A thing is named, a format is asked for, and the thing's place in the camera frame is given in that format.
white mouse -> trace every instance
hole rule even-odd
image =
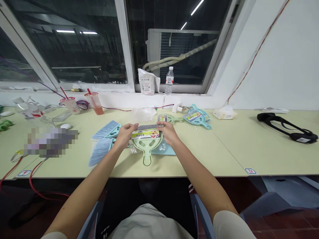
[[[5,111],[5,112],[2,112],[2,113],[0,114],[0,116],[2,116],[2,117],[6,117],[6,116],[13,115],[13,114],[14,114],[14,112],[11,112],[11,111]]]
[[[60,128],[64,128],[64,129],[69,129],[71,128],[72,126],[70,124],[63,124],[60,126]]]

desk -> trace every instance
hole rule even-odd
[[[159,114],[170,112],[171,110],[158,110]],[[183,114],[178,113],[176,116],[181,117]],[[81,111],[81,114],[77,116],[70,116],[65,123],[71,125],[74,125],[74,122],[77,123],[73,129],[79,131],[75,144],[70,145],[69,149],[65,151],[65,155],[46,160],[36,170],[33,177],[85,178],[90,173],[88,162],[91,155],[91,137],[111,120],[124,125],[132,122],[131,113],[106,110],[104,115],[97,116],[92,109],[88,109]],[[196,129],[187,122],[177,122],[175,129],[181,140],[192,151],[195,157],[213,175],[224,177],[247,176],[245,170],[212,130],[207,130],[203,127],[197,127]],[[152,164],[149,167],[143,165],[142,156],[142,152],[131,154],[130,149],[125,149],[112,171],[111,177],[186,177],[185,171],[176,156],[153,154]],[[32,170],[41,160],[41,158],[35,159],[26,165],[24,170]],[[1,170],[0,177],[10,168]],[[20,171],[21,169],[15,170],[12,175],[17,175]]]
[[[6,107],[4,111],[15,112],[14,107]],[[61,114],[65,109],[56,109],[55,111],[46,114],[47,117],[52,118]],[[0,179],[14,167],[16,162],[10,162],[11,157],[14,153],[20,149],[23,149],[24,144],[27,143],[28,133],[30,133],[30,128],[33,126],[31,122],[28,122],[22,118],[18,113],[8,117],[1,117],[2,120],[10,120],[15,125],[11,126],[7,131],[0,132]],[[70,116],[63,123],[70,123],[72,125],[77,125],[80,119],[75,116]],[[28,155],[22,159],[21,163],[13,170],[13,172],[8,175],[6,179],[13,179],[22,170],[24,170],[29,164],[34,160],[39,159],[38,155]]]
[[[319,174],[319,142],[304,144],[291,140],[287,135],[259,122],[257,114],[260,111],[236,112],[238,116],[234,120],[218,120],[213,117],[210,123],[215,135],[243,168],[252,168],[260,176]],[[319,135],[319,124],[315,119],[318,112],[301,111],[278,115]],[[279,122],[273,124],[281,127]]]

air conditioner unit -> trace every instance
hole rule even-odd
[[[174,29],[149,29],[147,44],[148,62],[158,61],[166,57],[179,57],[214,39],[219,31],[195,31]],[[190,57],[173,64],[174,84],[201,84],[212,57],[216,42]],[[161,82],[165,82],[168,66],[152,71]]]

green dustpan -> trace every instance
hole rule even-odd
[[[143,151],[143,164],[144,166],[150,166],[152,163],[151,151],[155,149],[161,143],[163,134],[160,132],[157,138],[141,138],[132,139],[133,145]]]
[[[182,117],[175,118],[172,115],[159,115],[159,121],[167,121],[169,123],[174,123],[175,121],[182,121]]]

plastic bottle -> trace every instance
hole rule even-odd
[[[174,72],[173,67],[169,67],[169,71],[166,75],[166,86],[165,86],[165,95],[171,95],[174,83]]]
[[[31,121],[35,127],[54,127],[53,123],[35,105],[25,102],[21,97],[13,99],[13,102],[16,104],[16,112]]]

